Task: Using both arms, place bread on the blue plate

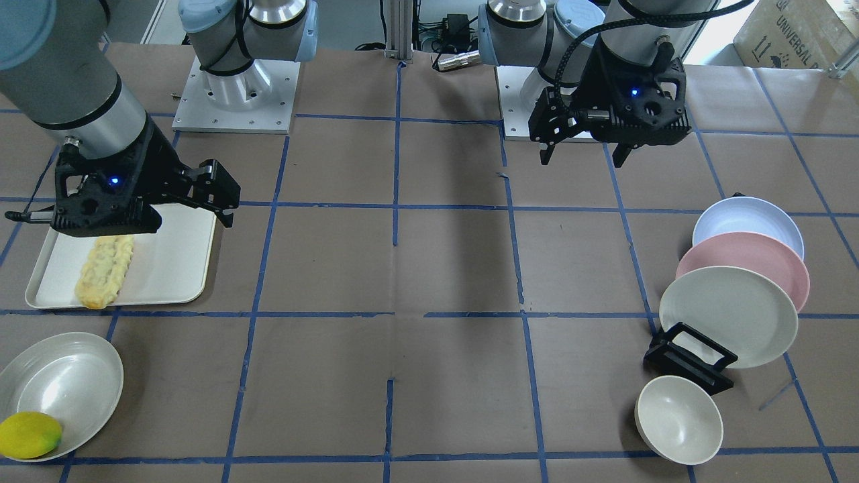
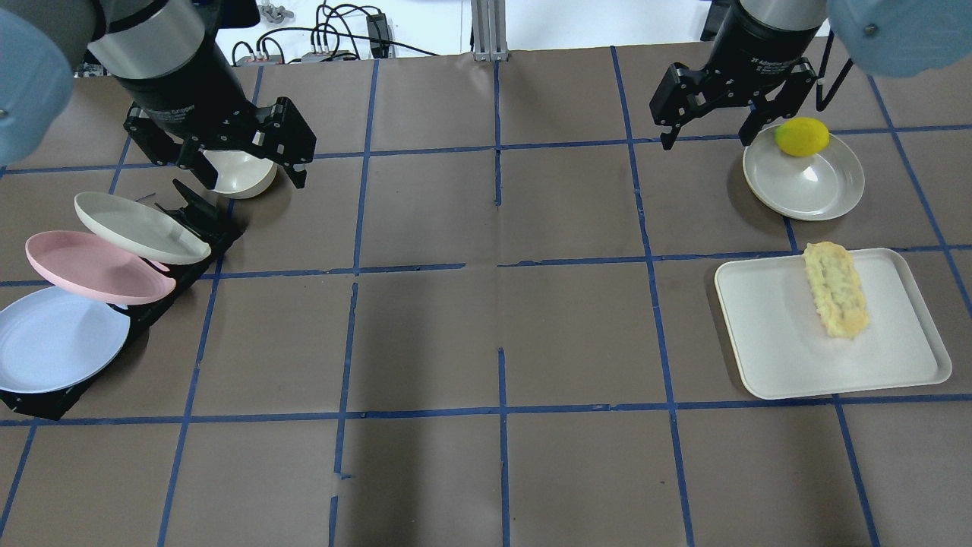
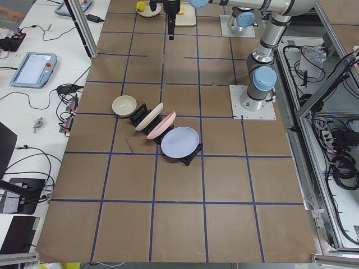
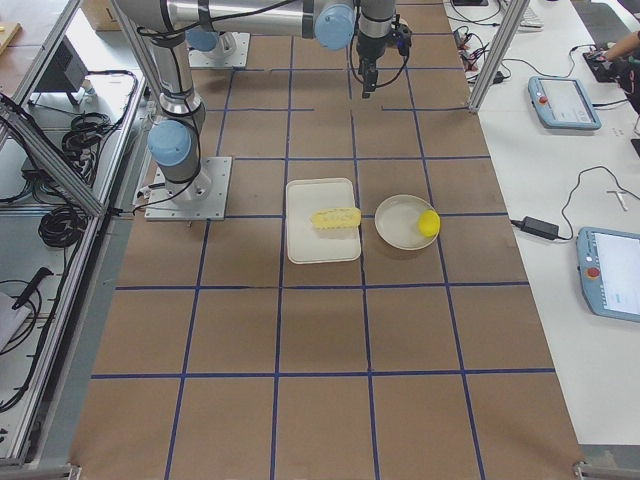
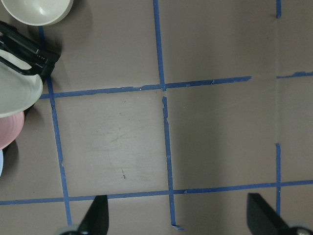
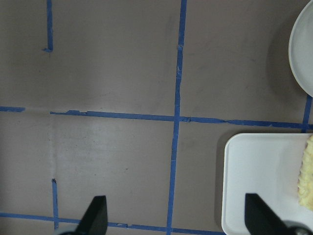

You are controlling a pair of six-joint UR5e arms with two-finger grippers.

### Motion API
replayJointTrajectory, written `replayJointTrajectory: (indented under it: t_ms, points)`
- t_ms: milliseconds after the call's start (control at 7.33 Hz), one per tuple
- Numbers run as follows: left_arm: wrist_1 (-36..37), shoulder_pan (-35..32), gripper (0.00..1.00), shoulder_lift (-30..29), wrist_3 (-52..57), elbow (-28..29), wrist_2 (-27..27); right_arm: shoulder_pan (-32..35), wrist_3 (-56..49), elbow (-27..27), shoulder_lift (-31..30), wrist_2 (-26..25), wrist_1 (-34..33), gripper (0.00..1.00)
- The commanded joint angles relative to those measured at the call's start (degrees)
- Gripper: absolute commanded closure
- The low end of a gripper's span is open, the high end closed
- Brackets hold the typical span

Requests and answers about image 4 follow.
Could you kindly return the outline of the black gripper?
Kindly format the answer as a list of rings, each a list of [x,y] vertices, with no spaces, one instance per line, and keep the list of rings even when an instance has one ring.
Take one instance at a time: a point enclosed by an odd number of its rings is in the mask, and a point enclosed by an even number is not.
[[[408,57],[412,47],[412,31],[399,14],[377,19],[362,14],[358,23],[357,54],[362,76],[362,97],[369,98],[377,88],[376,61],[387,47],[396,48],[401,57]]]

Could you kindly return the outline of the person hand at desk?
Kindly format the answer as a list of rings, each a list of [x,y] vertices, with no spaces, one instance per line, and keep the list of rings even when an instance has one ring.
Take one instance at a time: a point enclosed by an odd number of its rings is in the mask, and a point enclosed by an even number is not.
[[[613,61],[616,58],[627,55],[634,50],[637,50],[640,46],[640,31],[632,32],[624,38],[617,41],[612,47],[610,47],[604,54],[603,58],[606,61]]]

